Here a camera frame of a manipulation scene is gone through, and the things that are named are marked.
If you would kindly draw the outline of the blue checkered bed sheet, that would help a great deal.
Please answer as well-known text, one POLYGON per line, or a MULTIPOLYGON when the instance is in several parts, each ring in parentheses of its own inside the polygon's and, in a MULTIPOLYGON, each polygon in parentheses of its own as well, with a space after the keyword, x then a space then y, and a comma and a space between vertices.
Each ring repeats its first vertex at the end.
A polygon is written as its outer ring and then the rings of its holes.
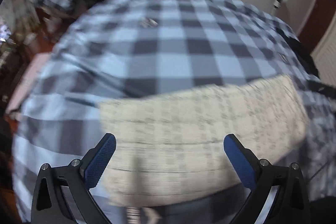
POLYGON ((54 46, 22 105, 13 142, 13 188, 19 215, 31 218, 45 162, 68 164, 102 137, 97 103, 206 84, 244 85, 293 77, 310 129, 282 160, 297 162, 311 200, 335 195, 335 116, 311 92, 285 22, 240 0, 106 0, 93 6, 54 46))

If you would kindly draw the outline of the white louvered closet door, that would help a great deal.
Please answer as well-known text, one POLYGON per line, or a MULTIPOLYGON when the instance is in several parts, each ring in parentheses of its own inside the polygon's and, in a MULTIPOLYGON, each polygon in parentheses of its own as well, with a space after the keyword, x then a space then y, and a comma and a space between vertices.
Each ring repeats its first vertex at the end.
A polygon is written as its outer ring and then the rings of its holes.
POLYGON ((319 78, 328 85, 336 84, 335 25, 331 26, 312 53, 319 78))

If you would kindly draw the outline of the black garment on bed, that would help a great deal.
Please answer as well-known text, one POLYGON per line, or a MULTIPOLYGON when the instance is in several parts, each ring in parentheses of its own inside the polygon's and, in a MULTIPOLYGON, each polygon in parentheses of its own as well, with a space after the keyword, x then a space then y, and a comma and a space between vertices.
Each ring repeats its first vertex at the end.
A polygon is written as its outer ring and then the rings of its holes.
POLYGON ((291 50, 295 53, 298 61, 304 67, 305 71, 319 78, 319 71, 309 51, 296 39, 286 36, 283 30, 276 28, 276 32, 286 41, 291 50))

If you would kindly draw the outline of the cream plaid knit shirt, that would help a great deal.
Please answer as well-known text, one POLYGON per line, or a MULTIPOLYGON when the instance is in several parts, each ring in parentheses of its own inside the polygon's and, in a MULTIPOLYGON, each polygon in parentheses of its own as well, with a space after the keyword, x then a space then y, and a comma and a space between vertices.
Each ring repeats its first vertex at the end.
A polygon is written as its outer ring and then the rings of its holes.
POLYGON ((162 206, 238 184, 223 149, 234 134, 257 157, 277 162, 305 139, 309 118, 292 78, 243 86, 205 85, 100 103, 117 148, 102 176, 111 204, 162 206))

